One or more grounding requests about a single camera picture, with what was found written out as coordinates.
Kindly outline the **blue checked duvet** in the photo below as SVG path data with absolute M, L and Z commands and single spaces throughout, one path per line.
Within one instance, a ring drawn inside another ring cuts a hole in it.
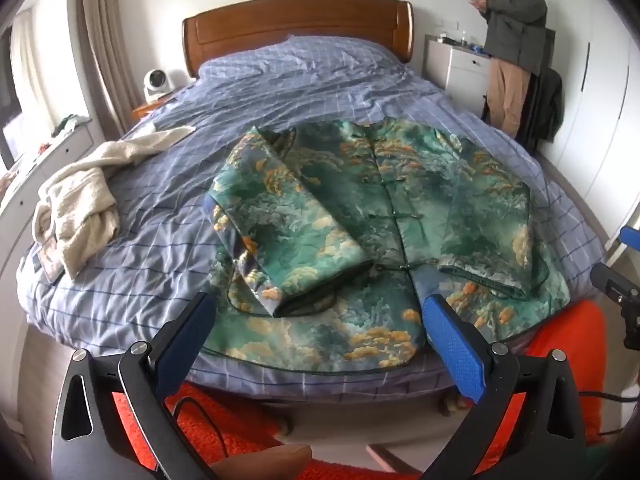
M 524 346 L 538 328 L 593 296 L 589 273 L 603 258 L 599 237 L 524 148 L 454 105 L 377 44 L 293 37 L 206 62 L 190 88 L 127 134 L 131 140 L 153 130 L 195 128 L 167 151 L 107 177 L 120 226 L 77 278 L 54 266 L 52 242 L 34 242 L 16 271 L 17 298 L 27 321 L 61 344 L 95 356 L 152 338 L 196 294 L 208 292 L 217 237 L 206 195 L 243 136 L 254 128 L 282 132 L 307 122 L 373 125 L 388 118 L 470 140 L 508 166 L 532 192 L 538 234 L 566 278 L 570 303 L 526 332 L 497 341 Z M 425 348 L 404 366 L 345 375 L 235 361 L 208 353 L 205 342 L 190 371 L 192 382 L 254 398 L 387 400 L 450 383 L 427 336 Z

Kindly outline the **wooden headboard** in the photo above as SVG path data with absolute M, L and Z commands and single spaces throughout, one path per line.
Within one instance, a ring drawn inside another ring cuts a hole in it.
M 414 15 L 404 0 L 250 0 L 202 12 L 182 22 L 188 74 L 213 58 L 271 46 L 289 36 L 368 40 L 409 63 Z

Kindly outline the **person in grey jacket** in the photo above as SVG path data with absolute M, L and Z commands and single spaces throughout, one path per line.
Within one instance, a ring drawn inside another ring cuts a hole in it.
M 470 0 L 487 23 L 484 52 L 491 58 L 490 124 L 514 139 L 530 77 L 540 72 L 546 45 L 546 0 Z

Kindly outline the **white desk with drawers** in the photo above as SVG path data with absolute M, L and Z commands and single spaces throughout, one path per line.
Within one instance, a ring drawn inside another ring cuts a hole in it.
M 425 36 L 422 76 L 441 88 L 450 100 L 484 117 L 491 60 L 464 47 Z

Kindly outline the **beige curtain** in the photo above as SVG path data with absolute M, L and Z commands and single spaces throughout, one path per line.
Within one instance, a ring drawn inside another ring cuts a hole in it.
M 81 0 L 81 10 L 110 136 L 122 136 L 134 126 L 132 112 L 141 96 L 128 60 L 119 0 Z

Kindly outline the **cream fleece garment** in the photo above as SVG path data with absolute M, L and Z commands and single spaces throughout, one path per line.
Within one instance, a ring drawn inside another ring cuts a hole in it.
M 52 242 L 52 262 L 72 280 L 89 259 L 117 233 L 117 203 L 107 177 L 127 166 L 167 151 L 191 133 L 193 126 L 149 131 L 131 140 L 100 144 L 77 162 L 58 170 L 40 185 L 32 216 L 32 239 Z

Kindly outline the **wooden nightstand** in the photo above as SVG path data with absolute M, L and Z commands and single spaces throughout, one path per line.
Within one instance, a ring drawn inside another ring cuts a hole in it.
M 154 100 L 151 103 L 146 103 L 144 105 L 137 107 L 135 110 L 132 111 L 132 117 L 136 122 L 140 122 L 140 120 L 142 120 L 143 118 L 145 118 L 146 116 L 154 112 L 154 110 L 157 110 L 158 108 L 163 106 L 173 96 L 174 94 L 172 92 L 169 92 L 168 94 L 166 94 L 166 96 L 161 96 L 159 99 Z

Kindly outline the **white round fan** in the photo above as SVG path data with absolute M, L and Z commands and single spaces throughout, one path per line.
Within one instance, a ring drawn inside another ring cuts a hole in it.
M 143 78 L 145 101 L 151 104 L 172 92 L 171 83 L 163 70 L 149 70 Z

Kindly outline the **dark jacket on chair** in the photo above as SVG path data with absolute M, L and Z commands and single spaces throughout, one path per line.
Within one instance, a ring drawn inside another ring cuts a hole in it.
M 564 120 L 563 81 L 551 67 L 555 31 L 546 29 L 544 50 L 538 74 L 529 79 L 523 106 L 521 125 L 516 140 L 531 155 L 535 155 L 540 141 L 551 142 Z

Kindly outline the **white window-side dresser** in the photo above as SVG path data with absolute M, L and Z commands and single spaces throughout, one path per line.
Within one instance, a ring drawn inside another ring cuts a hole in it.
M 61 168 L 86 156 L 102 141 L 100 129 L 88 120 L 70 133 L 53 139 L 50 146 L 34 159 L 29 170 L 18 174 L 1 205 L 1 272 L 6 270 L 22 238 L 26 238 L 27 245 L 30 244 L 30 222 L 43 182 Z

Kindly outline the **green patterned silk jacket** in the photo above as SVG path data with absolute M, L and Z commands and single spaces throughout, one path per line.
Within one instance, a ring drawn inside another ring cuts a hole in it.
M 425 348 L 428 296 L 489 341 L 570 303 L 528 185 L 484 148 L 426 125 L 254 128 L 217 170 L 206 209 L 216 321 L 204 348 L 235 361 L 375 372 Z

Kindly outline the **white wardrobe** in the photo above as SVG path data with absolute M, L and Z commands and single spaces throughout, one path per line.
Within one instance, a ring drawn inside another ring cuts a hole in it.
M 564 122 L 541 154 L 616 237 L 639 201 L 631 179 L 639 145 L 639 49 L 608 0 L 546 0 L 562 77 Z

